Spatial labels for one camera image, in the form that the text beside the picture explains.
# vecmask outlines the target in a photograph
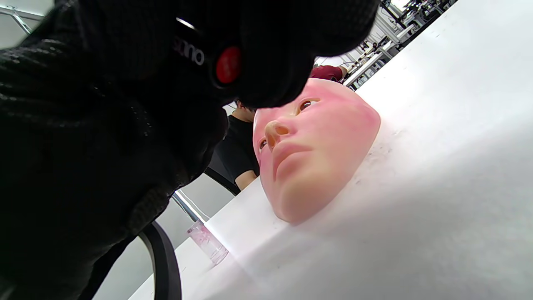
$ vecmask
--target white wall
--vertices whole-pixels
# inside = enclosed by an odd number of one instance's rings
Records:
[[[38,24],[34,20],[25,20],[25,22],[31,28],[36,28]],[[10,15],[0,14],[0,49],[16,46],[26,36]]]

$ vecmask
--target white table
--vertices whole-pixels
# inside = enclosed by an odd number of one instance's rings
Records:
[[[288,226],[256,181],[208,223],[232,257],[181,245],[184,299],[533,299],[533,60],[474,51],[529,57],[509,28],[533,3],[490,4],[457,2],[358,90],[382,128],[324,211]]]

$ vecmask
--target black glove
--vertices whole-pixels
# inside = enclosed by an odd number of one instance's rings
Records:
[[[14,287],[9,299],[90,297],[173,191],[205,170],[227,127],[220,106],[170,94],[157,74],[107,80],[71,4],[0,51],[0,294]],[[165,114],[141,103],[168,99],[179,101]]]

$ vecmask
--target person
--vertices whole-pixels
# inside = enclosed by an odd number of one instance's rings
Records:
[[[20,45],[0,49],[0,299],[91,299],[174,191],[207,168],[228,126],[224,105],[284,105],[314,56],[368,33],[375,1],[339,1],[321,11],[353,6],[346,32],[303,25],[318,1],[294,1],[290,19],[272,22],[270,2],[60,0]],[[205,12],[192,15],[215,37],[202,46],[240,42],[238,86],[204,84],[211,70],[235,76],[238,49],[217,62],[199,44],[178,55],[176,16],[191,11]],[[259,59],[270,68],[257,73]]]
[[[343,66],[318,66],[313,68],[311,71],[310,78],[319,78],[319,79],[327,79],[339,82],[341,79],[346,76],[346,73],[348,72],[348,69],[346,69]]]
[[[228,172],[231,182],[242,191],[259,176],[259,164],[252,145],[255,109],[247,108],[239,100],[237,108],[228,116],[228,134],[215,151]]]

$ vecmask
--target pink face mask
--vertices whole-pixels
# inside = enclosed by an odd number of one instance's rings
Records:
[[[259,109],[254,151],[274,213],[299,223],[330,203],[361,165],[380,123],[352,90],[316,78],[293,102]]]

